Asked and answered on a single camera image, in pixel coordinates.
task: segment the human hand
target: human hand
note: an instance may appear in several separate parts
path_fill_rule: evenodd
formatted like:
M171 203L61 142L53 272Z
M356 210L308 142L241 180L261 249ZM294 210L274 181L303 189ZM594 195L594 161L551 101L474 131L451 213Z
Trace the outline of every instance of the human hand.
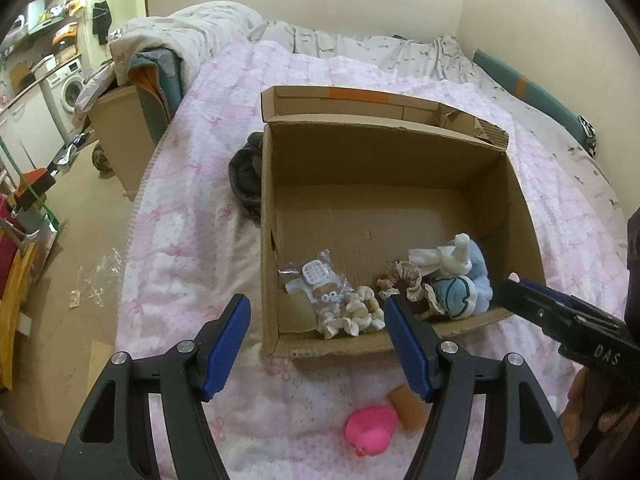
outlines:
M560 427L564 434L564 439L569 447L569 452L573 459L578 457L580 442L580 432L582 431L582 410L584 409L584 393L587 383L588 369L580 370L574 379L569 392L567 393L567 405L560 415ZM640 415L640 407L629 410L629 405L603 413L598 419L598 430L602 433L614 430L625 438Z

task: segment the hanging clothes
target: hanging clothes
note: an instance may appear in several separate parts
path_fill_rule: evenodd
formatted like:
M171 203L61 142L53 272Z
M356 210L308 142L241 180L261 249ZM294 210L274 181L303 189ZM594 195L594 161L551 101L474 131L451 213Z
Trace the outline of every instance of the hanging clothes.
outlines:
M111 27L111 10L106 0L94 3L92 20L94 22L93 32L95 36L98 36L98 43L106 45L107 34L109 33L109 27Z

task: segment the orange tag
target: orange tag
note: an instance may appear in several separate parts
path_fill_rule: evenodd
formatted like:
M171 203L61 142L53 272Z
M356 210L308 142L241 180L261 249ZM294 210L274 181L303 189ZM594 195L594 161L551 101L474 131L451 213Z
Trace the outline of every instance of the orange tag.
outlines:
M524 89L527 86L528 81L529 80L523 75L518 79L518 84L516 85L516 91L514 93L518 99L522 99L524 97Z
M366 101L369 103L386 103L389 96L375 90L358 90L356 88L329 87L329 99L346 99L349 101Z

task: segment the wooden board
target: wooden board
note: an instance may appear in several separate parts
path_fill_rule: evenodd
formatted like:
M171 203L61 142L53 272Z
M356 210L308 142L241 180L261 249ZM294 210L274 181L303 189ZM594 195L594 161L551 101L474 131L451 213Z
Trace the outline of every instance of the wooden board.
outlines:
M20 303L29 285L29 272L36 255L36 244L27 247L24 257L15 253L14 262L0 301L0 384L10 390L14 385L14 339Z
M86 394L89 395L91 388L94 387L95 381L102 372L104 365L107 364L109 358L114 354L113 346L101 343L100 341L91 341L91 356L89 357L89 373L86 377Z

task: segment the cat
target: cat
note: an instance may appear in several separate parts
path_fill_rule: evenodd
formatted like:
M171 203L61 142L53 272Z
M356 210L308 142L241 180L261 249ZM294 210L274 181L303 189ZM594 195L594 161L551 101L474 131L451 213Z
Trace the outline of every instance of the cat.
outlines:
M104 154L104 150L102 149L100 142L95 145L94 151L91 154L91 160L94 163L95 169L100 171L100 173L110 173L113 171L111 163Z

